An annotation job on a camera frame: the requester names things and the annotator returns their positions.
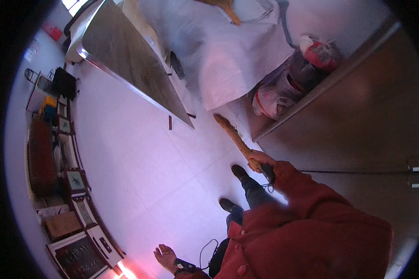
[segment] wire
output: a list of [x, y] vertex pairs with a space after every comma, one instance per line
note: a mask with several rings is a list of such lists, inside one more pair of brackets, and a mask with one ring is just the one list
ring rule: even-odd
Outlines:
[[200, 256], [199, 256], [199, 266], [200, 266], [200, 269], [201, 270], [205, 270], [205, 269], [207, 269], [209, 266], [210, 266], [210, 262], [208, 262], [208, 266], [207, 267], [205, 267], [205, 268], [202, 268], [202, 252], [203, 252], [203, 249], [205, 249], [205, 247], [207, 247], [208, 246], [208, 244], [210, 244], [212, 241], [215, 241], [217, 244], [216, 244], [216, 248], [214, 248], [214, 252], [213, 252], [213, 256], [214, 256], [214, 254], [216, 254], [216, 250], [217, 250], [217, 248], [219, 248], [219, 242], [217, 241], [217, 239], [211, 239], [205, 246], [203, 246], [203, 248], [202, 248], [202, 250], [200, 250]]
[[267, 192], [269, 193], [269, 194], [271, 194], [271, 193], [273, 193], [274, 191], [275, 191], [275, 188], [273, 188], [273, 184], [270, 184], [270, 183], [268, 183], [268, 184], [263, 184], [263, 185], [261, 185], [261, 187], [263, 187], [265, 190], [267, 190]]
[[299, 170], [301, 172], [309, 173], [333, 173], [333, 174], [347, 174], [347, 175], [403, 175], [403, 174], [416, 174], [419, 171], [412, 170], [397, 170], [397, 171], [348, 171], [348, 170]]

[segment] yellow container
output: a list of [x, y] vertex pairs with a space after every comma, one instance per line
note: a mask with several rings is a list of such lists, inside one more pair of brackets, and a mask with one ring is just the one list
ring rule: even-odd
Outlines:
[[42, 107], [41, 107], [41, 109], [39, 110], [39, 112], [43, 112], [43, 110], [45, 109], [45, 106], [46, 106], [46, 105], [50, 105], [50, 106], [52, 106], [53, 108], [55, 108], [55, 109], [56, 109], [56, 99], [55, 99], [55, 98], [53, 98], [53, 97], [47, 96], [47, 97], [45, 98], [45, 101], [44, 101], [44, 103], [42, 104]]

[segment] wooden handle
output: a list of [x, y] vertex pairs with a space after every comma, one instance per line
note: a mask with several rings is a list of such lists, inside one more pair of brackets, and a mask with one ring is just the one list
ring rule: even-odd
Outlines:
[[227, 134], [231, 137], [231, 139], [235, 142], [236, 146], [239, 148], [240, 152], [242, 152], [242, 155], [247, 159], [248, 163], [250, 163], [251, 168], [255, 169], [256, 171], [261, 170], [261, 163], [259, 163], [255, 159], [248, 159], [251, 153], [251, 149], [243, 142], [243, 140], [240, 138], [237, 130], [235, 127], [231, 125], [231, 123], [223, 117], [222, 115], [215, 113], [213, 114], [214, 119], [217, 121], [217, 123], [224, 128], [224, 130], [227, 132]]

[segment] floor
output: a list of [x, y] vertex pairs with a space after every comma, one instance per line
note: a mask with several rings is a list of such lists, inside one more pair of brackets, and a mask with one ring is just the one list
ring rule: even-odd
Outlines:
[[[173, 278], [154, 258], [160, 244], [199, 266], [199, 253], [212, 238], [226, 238], [220, 197], [249, 209], [230, 165], [239, 164], [260, 184], [264, 176], [247, 162], [225, 131], [173, 72], [171, 80], [195, 130], [178, 120], [168, 129], [168, 114], [119, 81], [83, 62], [69, 69], [80, 78], [73, 109], [80, 157], [92, 187], [92, 200], [117, 244], [125, 266], [138, 278]], [[228, 118], [242, 139], [251, 142], [251, 123], [243, 100], [214, 112]], [[273, 193], [281, 202], [285, 199]], [[202, 267], [215, 243], [202, 253]]]

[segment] black shoe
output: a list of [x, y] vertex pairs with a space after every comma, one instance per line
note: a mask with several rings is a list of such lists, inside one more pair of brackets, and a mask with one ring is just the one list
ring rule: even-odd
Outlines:
[[220, 198], [219, 204], [223, 210], [228, 211], [230, 213], [234, 206], [238, 206], [237, 204], [234, 204], [231, 200], [226, 198]]
[[241, 178], [242, 176], [248, 176], [247, 172], [243, 169], [243, 167], [241, 167], [241, 166], [239, 166], [239, 165], [233, 165], [233, 166], [231, 167], [231, 171], [233, 172], [233, 174], [234, 174], [237, 178], [239, 178], [239, 180], [240, 180], [240, 178]]

